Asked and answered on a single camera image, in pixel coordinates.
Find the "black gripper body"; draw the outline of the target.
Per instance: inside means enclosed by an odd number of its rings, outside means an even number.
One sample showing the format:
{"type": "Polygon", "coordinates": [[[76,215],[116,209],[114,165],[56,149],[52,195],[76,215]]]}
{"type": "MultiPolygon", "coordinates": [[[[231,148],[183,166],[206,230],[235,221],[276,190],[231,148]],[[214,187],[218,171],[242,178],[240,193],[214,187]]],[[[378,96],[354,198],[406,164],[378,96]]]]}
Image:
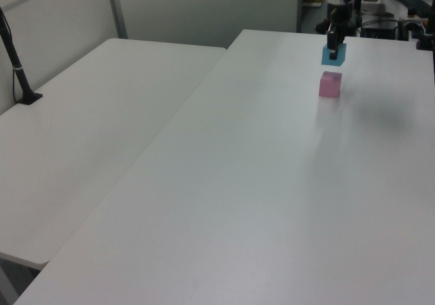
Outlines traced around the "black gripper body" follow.
{"type": "Polygon", "coordinates": [[[344,33],[352,33],[351,23],[352,10],[347,7],[330,7],[328,9],[329,31],[342,29],[344,33]]]}

